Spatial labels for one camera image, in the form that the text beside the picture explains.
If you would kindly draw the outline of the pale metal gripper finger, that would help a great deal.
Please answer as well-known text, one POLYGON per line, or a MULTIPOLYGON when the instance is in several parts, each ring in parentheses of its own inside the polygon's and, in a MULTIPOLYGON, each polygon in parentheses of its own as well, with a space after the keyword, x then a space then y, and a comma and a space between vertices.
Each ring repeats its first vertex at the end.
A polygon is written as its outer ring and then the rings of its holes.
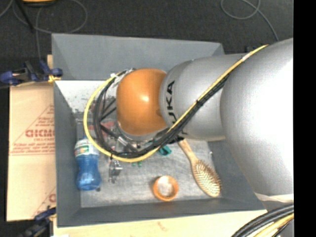
POLYGON ((110 159, 108 181, 114 184, 117 181, 122 170, 123 170, 123 167, 121 166, 120 162, 117 159, 114 159, 114 158, 110 159))

